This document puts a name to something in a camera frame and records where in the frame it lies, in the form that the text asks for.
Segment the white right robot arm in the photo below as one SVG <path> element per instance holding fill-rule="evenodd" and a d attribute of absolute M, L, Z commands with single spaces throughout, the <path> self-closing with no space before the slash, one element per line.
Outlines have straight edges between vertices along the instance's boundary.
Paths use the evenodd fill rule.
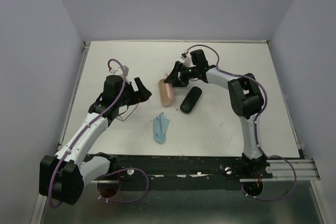
<path fill-rule="evenodd" d="M 252 73 L 234 74 L 217 65 L 209 65 L 201 49 L 190 52 L 190 55 L 193 66 L 177 61 L 164 83 L 180 88 L 197 79 L 228 90 L 231 107 L 240 119 L 243 132 L 241 171 L 246 177 L 255 177 L 266 163 L 266 155 L 258 140 L 258 117 L 267 105 L 266 94 L 262 93 L 265 89 Z"/>

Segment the pink glasses case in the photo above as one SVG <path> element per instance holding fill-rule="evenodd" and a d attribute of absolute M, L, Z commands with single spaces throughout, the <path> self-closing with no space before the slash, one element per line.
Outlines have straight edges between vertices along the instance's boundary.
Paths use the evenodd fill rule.
<path fill-rule="evenodd" d="M 168 77 L 167 73 L 164 73 L 163 79 L 158 81 L 159 93 L 161 105 L 166 107 L 172 105 L 175 99 L 175 93 L 170 83 L 164 83 L 164 80 Z"/>

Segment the black glasses case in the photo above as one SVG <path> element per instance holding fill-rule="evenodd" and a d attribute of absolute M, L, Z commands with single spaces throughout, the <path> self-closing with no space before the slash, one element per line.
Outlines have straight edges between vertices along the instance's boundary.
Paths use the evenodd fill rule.
<path fill-rule="evenodd" d="M 185 114 L 190 114 L 202 95 L 202 89 L 199 87 L 192 87 L 185 99 L 180 105 L 180 110 Z"/>

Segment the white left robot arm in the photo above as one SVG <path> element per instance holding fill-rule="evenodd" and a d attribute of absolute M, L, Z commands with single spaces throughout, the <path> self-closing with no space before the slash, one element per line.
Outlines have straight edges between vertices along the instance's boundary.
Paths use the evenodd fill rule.
<path fill-rule="evenodd" d="M 112 179 L 115 175 L 127 172 L 128 168 L 116 169 L 113 155 L 98 153 L 90 160 L 85 160 L 89 150 L 112 122 L 120 116 L 120 108 L 130 107 L 147 101 L 152 93 L 143 85 L 140 78 L 135 78 L 137 90 L 127 80 L 128 68 L 116 59 L 118 69 L 106 77 L 103 92 L 89 107 L 88 114 L 70 141 L 53 156 L 46 155 L 39 165 L 39 193 L 46 196 L 51 208 L 54 204 L 74 205 L 83 189 L 99 177 Z"/>

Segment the thin wire-frame glasses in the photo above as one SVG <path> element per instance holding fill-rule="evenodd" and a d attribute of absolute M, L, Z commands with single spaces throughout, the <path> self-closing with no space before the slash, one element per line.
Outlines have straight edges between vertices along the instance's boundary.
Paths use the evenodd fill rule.
<path fill-rule="evenodd" d="M 139 103 L 137 103 L 131 111 L 129 111 L 130 107 L 128 106 L 124 112 L 117 115 L 116 119 L 120 122 L 125 122 L 135 112 L 138 106 Z"/>

